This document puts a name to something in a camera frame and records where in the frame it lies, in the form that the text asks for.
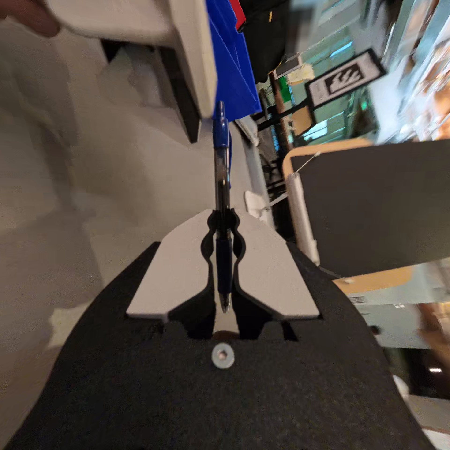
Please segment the tan wooden panel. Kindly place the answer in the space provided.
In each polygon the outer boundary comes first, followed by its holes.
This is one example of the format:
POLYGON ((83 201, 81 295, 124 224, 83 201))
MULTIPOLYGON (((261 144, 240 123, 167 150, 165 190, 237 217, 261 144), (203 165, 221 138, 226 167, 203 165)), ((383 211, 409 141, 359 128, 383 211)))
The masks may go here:
POLYGON ((314 115, 308 106, 303 106, 291 114, 294 135, 301 136, 315 126, 314 115))

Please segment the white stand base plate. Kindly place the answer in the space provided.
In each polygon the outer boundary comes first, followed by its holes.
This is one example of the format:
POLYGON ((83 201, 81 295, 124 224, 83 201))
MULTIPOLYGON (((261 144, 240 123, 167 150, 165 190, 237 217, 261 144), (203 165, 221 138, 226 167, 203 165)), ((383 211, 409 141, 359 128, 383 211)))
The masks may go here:
POLYGON ((267 226, 275 228, 271 206, 267 204, 261 195, 246 190, 244 192, 244 202, 248 214, 266 223, 267 226))

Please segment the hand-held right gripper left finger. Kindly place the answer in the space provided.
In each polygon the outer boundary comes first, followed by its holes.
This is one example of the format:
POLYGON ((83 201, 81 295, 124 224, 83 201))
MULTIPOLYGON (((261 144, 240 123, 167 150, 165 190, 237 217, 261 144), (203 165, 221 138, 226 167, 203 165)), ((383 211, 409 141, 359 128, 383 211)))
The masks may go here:
POLYGON ((200 294, 209 281, 201 243, 209 232, 206 209, 169 232, 150 263, 126 314, 134 319, 172 321, 170 313, 200 294))

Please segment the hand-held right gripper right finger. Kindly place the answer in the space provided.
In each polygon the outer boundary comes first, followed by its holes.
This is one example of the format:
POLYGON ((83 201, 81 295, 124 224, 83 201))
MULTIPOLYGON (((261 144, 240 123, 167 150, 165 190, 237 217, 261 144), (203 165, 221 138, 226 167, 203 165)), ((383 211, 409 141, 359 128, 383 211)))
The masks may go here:
POLYGON ((237 258, 237 289, 273 318, 316 319, 319 310, 286 241, 246 211, 235 210, 244 254, 237 258))

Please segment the white mounting bar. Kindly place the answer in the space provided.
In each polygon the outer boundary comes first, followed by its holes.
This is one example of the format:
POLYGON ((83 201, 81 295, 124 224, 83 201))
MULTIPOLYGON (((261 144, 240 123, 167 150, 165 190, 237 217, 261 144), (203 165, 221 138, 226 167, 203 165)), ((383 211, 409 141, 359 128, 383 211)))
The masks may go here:
POLYGON ((301 177, 297 172, 289 174, 286 178, 286 191, 288 194, 296 246, 316 266, 320 266, 317 242, 312 233, 301 177))

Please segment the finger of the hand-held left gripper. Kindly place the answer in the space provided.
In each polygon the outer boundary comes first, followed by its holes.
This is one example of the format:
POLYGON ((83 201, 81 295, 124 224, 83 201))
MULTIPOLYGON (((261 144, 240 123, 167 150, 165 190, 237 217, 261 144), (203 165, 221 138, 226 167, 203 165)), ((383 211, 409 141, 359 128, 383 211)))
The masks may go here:
POLYGON ((206 2, 167 1, 172 42, 159 48, 178 115, 190 143, 215 110, 217 70, 206 2))

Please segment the black bag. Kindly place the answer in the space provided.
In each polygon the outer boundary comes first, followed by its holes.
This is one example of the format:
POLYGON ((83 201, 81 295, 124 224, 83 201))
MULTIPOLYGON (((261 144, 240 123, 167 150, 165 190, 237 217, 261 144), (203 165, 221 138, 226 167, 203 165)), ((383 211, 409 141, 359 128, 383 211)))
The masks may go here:
POLYGON ((265 83, 285 54, 288 0, 242 0, 246 17, 243 27, 252 73, 256 83, 265 83))

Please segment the person's left hand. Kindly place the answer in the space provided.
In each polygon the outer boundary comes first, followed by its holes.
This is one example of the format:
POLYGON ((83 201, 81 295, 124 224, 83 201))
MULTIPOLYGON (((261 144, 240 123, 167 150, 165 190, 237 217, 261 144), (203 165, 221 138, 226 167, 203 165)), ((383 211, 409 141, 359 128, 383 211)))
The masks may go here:
POLYGON ((1 0, 0 18, 10 18, 35 34, 51 38, 60 32, 60 25, 43 1, 1 0))

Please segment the blue pen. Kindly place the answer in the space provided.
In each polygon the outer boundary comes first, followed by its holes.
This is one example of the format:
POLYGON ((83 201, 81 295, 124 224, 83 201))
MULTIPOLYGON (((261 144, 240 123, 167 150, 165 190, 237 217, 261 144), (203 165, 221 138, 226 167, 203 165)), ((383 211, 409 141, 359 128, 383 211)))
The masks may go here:
POLYGON ((231 134, 225 114, 224 102, 216 105, 212 126, 215 192, 216 192, 216 263, 217 291, 223 313, 228 313, 232 303, 233 251, 230 228, 230 166, 231 134))

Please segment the blue storage bin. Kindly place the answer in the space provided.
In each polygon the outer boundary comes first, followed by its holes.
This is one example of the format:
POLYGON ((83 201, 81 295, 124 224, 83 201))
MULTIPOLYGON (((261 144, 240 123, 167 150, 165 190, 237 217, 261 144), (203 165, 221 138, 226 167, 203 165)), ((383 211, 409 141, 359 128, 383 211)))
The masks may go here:
POLYGON ((261 111, 247 44, 236 29, 237 19, 228 0, 206 0, 217 70, 216 102, 225 105, 228 121, 261 111))

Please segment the framed marker sign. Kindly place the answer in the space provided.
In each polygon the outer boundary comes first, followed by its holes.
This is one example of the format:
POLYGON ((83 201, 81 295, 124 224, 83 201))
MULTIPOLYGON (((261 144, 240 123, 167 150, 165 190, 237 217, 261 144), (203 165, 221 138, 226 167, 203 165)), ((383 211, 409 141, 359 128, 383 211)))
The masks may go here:
POLYGON ((307 106, 315 110, 386 75, 372 48, 325 72, 305 85, 307 106))

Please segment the white folded sheet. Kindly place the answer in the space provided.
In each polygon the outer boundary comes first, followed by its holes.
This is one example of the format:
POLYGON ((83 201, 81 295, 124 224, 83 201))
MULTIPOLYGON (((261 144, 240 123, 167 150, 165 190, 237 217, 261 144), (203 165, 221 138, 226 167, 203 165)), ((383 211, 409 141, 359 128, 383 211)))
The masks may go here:
POLYGON ((235 125, 245 135, 252 146, 257 147, 260 143, 256 121, 250 115, 234 120, 235 125))

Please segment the red storage bin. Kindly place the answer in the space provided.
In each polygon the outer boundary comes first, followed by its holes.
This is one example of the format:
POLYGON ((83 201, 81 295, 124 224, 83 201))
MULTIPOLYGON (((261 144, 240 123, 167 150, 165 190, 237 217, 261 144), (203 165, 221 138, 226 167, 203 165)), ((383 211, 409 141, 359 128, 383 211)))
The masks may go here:
POLYGON ((233 9, 234 15, 236 17, 235 28, 238 32, 242 32, 246 24, 246 16, 244 14, 243 8, 239 0, 229 0, 229 3, 233 9))

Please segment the small white display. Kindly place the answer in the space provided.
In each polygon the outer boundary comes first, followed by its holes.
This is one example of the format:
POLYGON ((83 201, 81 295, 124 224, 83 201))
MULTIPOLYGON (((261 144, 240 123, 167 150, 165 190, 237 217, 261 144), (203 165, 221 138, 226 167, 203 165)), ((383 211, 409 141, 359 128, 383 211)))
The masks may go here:
POLYGON ((277 68, 273 70, 273 78, 277 80, 283 76, 287 76, 291 72, 300 69, 302 64, 301 53, 295 53, 294 55, 286 57, 277 68))

